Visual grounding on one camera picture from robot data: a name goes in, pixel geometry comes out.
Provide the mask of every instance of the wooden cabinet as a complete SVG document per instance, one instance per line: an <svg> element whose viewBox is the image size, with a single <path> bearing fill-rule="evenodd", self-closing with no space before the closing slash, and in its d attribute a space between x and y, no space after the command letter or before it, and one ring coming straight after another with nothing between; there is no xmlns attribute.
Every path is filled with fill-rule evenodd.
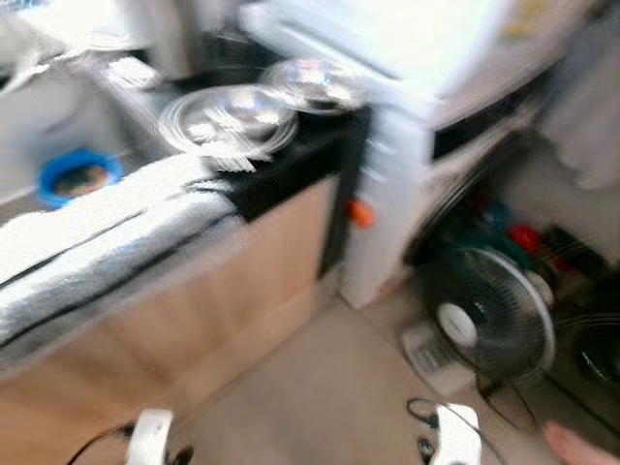
<svg viewBox="0 0 620 465"><path fill-rule="evenodd" d="M114 309L4 376L3 463L63 464L143 408L189 413L301 327L318 306L333 184L249 225L247 245L224 263ZM194 260L210 260L209 251Z"/></svg>

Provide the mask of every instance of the tiled floor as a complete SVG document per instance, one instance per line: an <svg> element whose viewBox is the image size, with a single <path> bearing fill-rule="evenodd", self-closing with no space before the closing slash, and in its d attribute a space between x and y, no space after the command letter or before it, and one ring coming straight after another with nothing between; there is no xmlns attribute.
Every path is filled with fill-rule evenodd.
<svg viewBox="0 0 620 465"><path fill-rule="evenodd" d="M403 405L433 392L397 345L399 330L416 318L415 307L406 289L361 312L333 305L183 420L172 444L193 444L196 465L418 464L417 438L432 433ZM524 395L540 420L562 419L603 445L613 444L552 387L530 387ZM449 400L477 410L482 431L511 465L559 463L540 430L516 431L473 389ZM486 451L482 463L498 462Z"/></svg>

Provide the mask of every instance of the white fan hub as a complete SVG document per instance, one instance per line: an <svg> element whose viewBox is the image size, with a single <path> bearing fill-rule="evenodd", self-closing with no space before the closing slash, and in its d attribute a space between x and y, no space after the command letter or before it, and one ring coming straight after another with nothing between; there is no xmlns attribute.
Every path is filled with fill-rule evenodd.
<svg viewBox="0 0 620 465"><path fill-rule="evenodd" d="M437 311L439 324L454 344L464 347L473 347L478 342L476 325L458 305L442 303Z"/></svg>

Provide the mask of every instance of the red object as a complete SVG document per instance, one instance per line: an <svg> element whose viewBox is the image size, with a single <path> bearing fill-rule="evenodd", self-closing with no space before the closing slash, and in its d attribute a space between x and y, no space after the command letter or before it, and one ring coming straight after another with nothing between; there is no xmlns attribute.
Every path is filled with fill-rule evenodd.
<svg viewBox="0 0 620 465"><path fill-rule="evenodd" d="M529 253L541 250L543 238L541 235L523 223L515 223L508 229L508 237Z"/></svg>
<svg viewBox="0 0 620 465"><path fill-rule="evenodd" d="M377 221L372 206L365 201L348 201L347 216L358 228L363 230L372 227Z"/></svg>

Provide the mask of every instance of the electric fan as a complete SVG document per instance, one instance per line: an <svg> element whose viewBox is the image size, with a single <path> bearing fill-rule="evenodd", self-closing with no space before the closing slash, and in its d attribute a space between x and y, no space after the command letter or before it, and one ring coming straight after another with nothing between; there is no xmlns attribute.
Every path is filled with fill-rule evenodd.
<svg viewBox="0 0 620 465"><path fill-rule="evenodd" d="M478 379L494 389L525 382L549 368L555 335L550 288L503 254L461 247L420 273L430 322L401 341L421 377L448 396Z"/></svg>

